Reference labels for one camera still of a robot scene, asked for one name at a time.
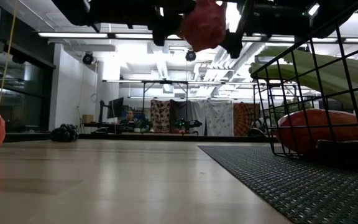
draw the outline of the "black object on floor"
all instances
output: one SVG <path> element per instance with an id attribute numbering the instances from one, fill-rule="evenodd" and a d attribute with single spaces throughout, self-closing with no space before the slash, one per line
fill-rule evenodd
<path id="1" fill-rule="evenodd" d="M 294 223 L 358 223 L 358 173 L 286 157 L 270 147 L 199 146 Z"/>

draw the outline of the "security camera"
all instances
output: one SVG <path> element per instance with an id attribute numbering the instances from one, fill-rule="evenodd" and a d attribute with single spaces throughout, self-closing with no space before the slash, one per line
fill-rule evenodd
<path id="1" fill-rule="evenodd" d="M 85 56 L 82 58 L 82 62 L 85 65 L 93 65 L 96 62 L 96 59 L 93 57 L 92 52 L 86 52 Z"/>
<path id="2" fill-rule="evenodd" d="M 186 61 L 192 62 L 196 60 L 196 52 L 189 50 L 186 54 Z"/>

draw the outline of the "patterned fabric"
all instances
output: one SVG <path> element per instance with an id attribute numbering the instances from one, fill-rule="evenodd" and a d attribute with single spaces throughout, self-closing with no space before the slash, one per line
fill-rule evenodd
<path id="1" fill-rule="evenodd" d="M 233 120 L 234 120 L 234 136 L 247 136 L 248 130 L 253 119 L 259 119 L 259 104 L 253 103 L 234 103 L 233 104 Z"/>
<path id="2" fill-rule="evenodd" d="M 151 120 L 153 129 L 156 133 L 169 132 L 169 110 L 171 104 L 169 101 L 151 101 Z"/>
<path id="3" fill-rule="evenodd" d="M 206 128 L 208 136 L 233 136 L 233 106 L 231 101 L 207 101 Z"/>

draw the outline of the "white wall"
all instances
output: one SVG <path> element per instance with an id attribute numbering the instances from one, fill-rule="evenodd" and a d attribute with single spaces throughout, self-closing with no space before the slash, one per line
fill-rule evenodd
<path id="1" fill-rule="evenodd" d="M 49 130 L 62 123 L 79 125 L 83 114 L 95 117 L 96 72 L 65 52 L 61 44 L 55 44 L 53 63 Z"/>

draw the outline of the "ceiling pipe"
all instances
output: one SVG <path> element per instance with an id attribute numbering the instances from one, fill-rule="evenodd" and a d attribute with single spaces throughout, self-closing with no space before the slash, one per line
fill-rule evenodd
<path id="1" fill-rule="evenodd" d="M 37 16 L 42 22 L 44 22 L 47 26 L 49 26 L 51 29 L 55 30 L 55 28 L 50 25 L 47 21 L 45 21 L 45 19 L 43 19 L 42 17 L 40 17 L 36 12 L 34 12 L 29 6 L 27 6 L 26 4 L 24 4 L 21 0 L 18 0 L 24 7 L 26 7 L 30 12 L 32 12 L 35 16 Z"/>

